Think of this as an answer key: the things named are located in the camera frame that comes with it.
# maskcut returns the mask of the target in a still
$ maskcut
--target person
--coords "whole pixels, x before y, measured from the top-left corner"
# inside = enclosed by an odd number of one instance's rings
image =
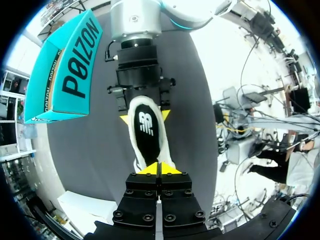
[[[319,148],[320,137],[317,137],[300,146],[300,150],[308,151],[307,153],[300,151],[293,152],[294,148],[288,150],[287,153],[263,150],[256,157],[259,159],[273,160],[278,166],[266,167],[253,165],[249,169],[249,173],[257,173],[275,182],[288,186],[306,186],[308,188],[312,184],[314,178],[314,168]]]

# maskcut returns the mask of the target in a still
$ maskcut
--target gray mat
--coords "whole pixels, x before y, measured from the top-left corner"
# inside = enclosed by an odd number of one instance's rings
[[[135,158],[127,125],[119,118],[115,96],[107,87],[117,81],[116,62],[104,62],[111,41],[110,15],[98,18],[103,28],[95,57],[90,115],[48,124],[53,161],[66,190],[120,202]],[[172,28],[161,17],[162,29]],[[163,75],[176,79],[171,113],[165,121],[172,160],[188,172],[202,209],[211,210],[217,174],[215,118],[207,79],[197,50],[186,32],[164,32],[155,40]],[[111,54],[120,45],[115,43]]]

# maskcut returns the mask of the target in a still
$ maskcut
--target yellow cable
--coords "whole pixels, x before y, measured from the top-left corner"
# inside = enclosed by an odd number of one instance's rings
[[[245,131],[252,129],[252,127],[248,127],[246,129],[243,130],[238,130],[238,129],[233,129],[233,128],[229,128],[229,127],[225,127],[225,126],[220,126],[220,125],[215,125],[217,128],[225,128],[231,132],[238,132],[238,133],[244,133]]]

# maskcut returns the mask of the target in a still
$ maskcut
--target robotic arm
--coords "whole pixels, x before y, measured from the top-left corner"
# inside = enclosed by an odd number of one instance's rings
[[[175,28],[192,31],[203,28],[215,16],[228,13],[238,0],[112,0],[112,42],[121,44],[117,55],[106,51],[106,62],[118,61],[117,84],[108,88],[117,99],[120,115],[126,115],[130,101],[139,95],[152,98],[161,110],[170,109],[169,92],[176,84],[162,76],[153,39],[162,33],[160,14],[165,13]]]

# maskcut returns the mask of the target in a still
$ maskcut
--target screw head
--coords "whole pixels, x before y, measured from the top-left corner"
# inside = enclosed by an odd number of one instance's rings
[[[139,17],[137,15],[133,15],[130,17],[130,22],[136,23],[138,22],[138,20],[139,20]]]
[[[277,224],[277,222],[276,222],[275,220],[271,220],[270,223],[269,223],[269,225],[270,225],[270,227],[273,228],[273,229],[278,226],[278,224]]]
[[[128,194],[128,195],[131,195],[131,194],[133,194],[133,193],[134,193],[134,191],[131,190],[131,189],[127,189],[127,190],[125,191],[125,194]]]
[[[169,222],[169,223],[171,223],[171,222],[174,222],[175,220],[176,220],[176,216],[175,215],[173,215],[173,214],[167,214],[165,217],[164,217],[164,220],[166,221],[166,222]]]
[[[186,190],[184,191],[184,193],[185,193],[186,195],[191,195],[191,194],[192,194],[192,189],[186,189]]]
[[[123,212],[120,211],[120,210],[116,210],[113,212],[113,216],[116,218],[116,219],[120,219],[122,216],[123,216]]]
[[[146,191],[144,194],[145,194],[146,196],[152,196],[152,195],[153,195],[152,191]]]
[[[146,214],[142,217],[143,221],[145,222],[151,222],[154,219],[154,216],[151,214]]]
[[[202,210],[201,211],[197,211],[194,215],[199,219],[203,219],[205,217],[205,212],[202,211]]]
[[[264,213],[264,212],[262,212],[262,213],[260,214],[260,218],[262,218],[262,219],[266,219],[266,218],[267,218],[267,214],[266,214],[266,213]]]
[[[174,193],[171,190],[167,190],[164,192],[164,195],[166,196],[172,196]]]

